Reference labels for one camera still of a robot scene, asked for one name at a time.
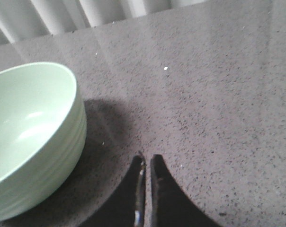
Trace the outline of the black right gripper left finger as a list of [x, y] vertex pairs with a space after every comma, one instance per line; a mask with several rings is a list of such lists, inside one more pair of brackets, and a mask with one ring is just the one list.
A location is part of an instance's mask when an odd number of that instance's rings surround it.
[[121, 183], [81, 227], [142, 227], [145, 216], [146, 162], [134, 156]]

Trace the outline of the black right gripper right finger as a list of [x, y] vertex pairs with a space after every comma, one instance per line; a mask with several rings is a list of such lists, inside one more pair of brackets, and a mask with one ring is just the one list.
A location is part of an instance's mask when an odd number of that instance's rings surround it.
[[152, 227], [217, 227], [182, 191], [162, 155], [151, 159]]

